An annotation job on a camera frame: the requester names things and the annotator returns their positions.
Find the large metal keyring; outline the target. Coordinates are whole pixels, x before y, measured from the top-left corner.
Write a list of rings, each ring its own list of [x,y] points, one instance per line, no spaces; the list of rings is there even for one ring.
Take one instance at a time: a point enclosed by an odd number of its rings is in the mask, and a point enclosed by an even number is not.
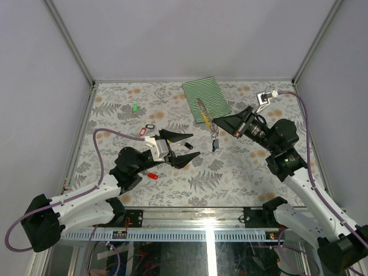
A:
[[[201,113],[202,113],[202,112],[204,112],[204,113],[206,114],[207,119],[209,120],[209,122],[210,122],[210,126],[211,126],[211,127],[209,128],[210,133],[211,133],[211,137],[212,137],[213,139],[216,139],[216,138],[218,137],[218,135],[219,135],[219,129],[218,129],[217,125],[215,125],[215,124],[212,122],[212,118],[211,118],[211,116],[210,116],[210,114],[209,114],[209,112],[208,112],[207,108],[205,107],[204,103],[201,101],[201,99],[200,99],[200,98],[197,98],[197,105],[198,105],[198,107],[199,107],[199,109],[200,109],[200,112],[201,112]]]

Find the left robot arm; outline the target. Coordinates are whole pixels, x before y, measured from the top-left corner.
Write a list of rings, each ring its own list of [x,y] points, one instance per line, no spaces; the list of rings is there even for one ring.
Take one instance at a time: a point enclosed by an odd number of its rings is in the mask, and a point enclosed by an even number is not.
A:
[[[126,210],[118,196],[135,188],[146,170],[160,164],[182,169],[199,152],[176,155],[171,142],[190,138],[190,134],[161,129],[158,135],[145,136],[142,141],[148,147],[139,151],[124,147],[115,160],[115,166],[101,174],[99,180],[69,193],[47,198],[35,197],[20,223],[34,252],[42,252],[54,246],[62,236],[92,225],[111,224],[119,227],[125,223]]]

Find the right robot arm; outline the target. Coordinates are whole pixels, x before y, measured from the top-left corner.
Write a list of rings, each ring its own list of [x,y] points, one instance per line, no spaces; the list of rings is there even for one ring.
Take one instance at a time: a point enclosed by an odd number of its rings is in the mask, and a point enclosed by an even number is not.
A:
[[[358,225],[315,184],[309,166],[294,147],[299,140],[294,122],[283,118],[268,127],[252,110],[249,106],[238,114],[215,118],[213,123],[237,139],[247,136],[268,150],[270,156],[266,162],[271,173],[313,215],[309,218],[298,213],[278,197],[264,205],[263,222],[269,227],[281,224],[294,231],[317,249],[320,261],[335,274],[367,257],[367,225]]]

